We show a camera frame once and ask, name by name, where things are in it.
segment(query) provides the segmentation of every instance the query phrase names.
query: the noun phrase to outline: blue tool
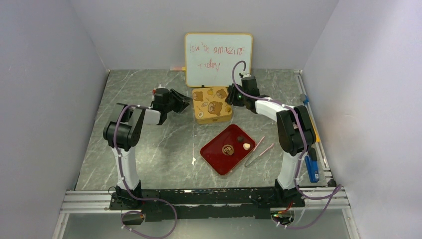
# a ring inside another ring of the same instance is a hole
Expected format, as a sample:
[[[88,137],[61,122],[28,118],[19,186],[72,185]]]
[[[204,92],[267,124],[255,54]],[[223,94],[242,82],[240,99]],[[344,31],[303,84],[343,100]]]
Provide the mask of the blue tool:
[[[305,156],[306,169],[308,170],[309,180],[311,183],[319,182],[319,171],[317,162],[317,152],[314,148],[309,150]]]

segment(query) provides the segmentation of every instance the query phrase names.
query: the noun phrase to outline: red tray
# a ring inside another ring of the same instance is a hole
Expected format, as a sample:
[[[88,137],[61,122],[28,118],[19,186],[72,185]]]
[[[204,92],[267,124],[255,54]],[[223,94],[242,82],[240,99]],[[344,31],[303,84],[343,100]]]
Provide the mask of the red tray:
[[[243,142],[237,142],[239,136],[243,137]],[[244,143],[249,143],[251,147],[245,150]],[[223,153],[223,148],[227,145],[234,149],[232,155]],[[255,145],[255,141],[239,126],[231,124],[201,148],[201,156],[218,174],[226,175],[255,148]]]

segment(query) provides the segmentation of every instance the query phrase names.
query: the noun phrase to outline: bear print box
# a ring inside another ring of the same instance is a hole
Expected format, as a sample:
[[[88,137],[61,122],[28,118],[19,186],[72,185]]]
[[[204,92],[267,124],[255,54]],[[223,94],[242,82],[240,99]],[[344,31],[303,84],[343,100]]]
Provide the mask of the bear print box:
[[[198,88],[192,91],[195,119],[199,124],[231,120],[231,106],[225,102],[226,87]]]

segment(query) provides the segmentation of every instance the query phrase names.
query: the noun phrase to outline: white wall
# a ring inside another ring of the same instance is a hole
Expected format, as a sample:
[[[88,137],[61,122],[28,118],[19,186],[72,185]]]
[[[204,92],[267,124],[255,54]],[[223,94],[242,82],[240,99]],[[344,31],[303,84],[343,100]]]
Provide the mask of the white wall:
[[[338,0],[71,0],[109,69],[185,63],[187,32],[250,32],[252,67],[302,69]]]
[[[0,1],[0,238],[52,237],[105,80],[67,0]]]
[[[341,0],[304,68],[362,238],[421,238],[422,2]]]

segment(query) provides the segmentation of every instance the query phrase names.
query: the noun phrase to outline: whiteboard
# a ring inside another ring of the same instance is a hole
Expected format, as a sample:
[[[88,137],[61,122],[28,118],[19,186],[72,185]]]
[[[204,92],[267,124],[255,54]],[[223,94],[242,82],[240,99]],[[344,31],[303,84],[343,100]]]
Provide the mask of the whiteboard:
[[[186,84],[189,87],[229,86],[231,72],[240,60],[250,72],[252,35],[248,33],[187,33],[185,35]],[[243,64],[235,70],[236,83]]]

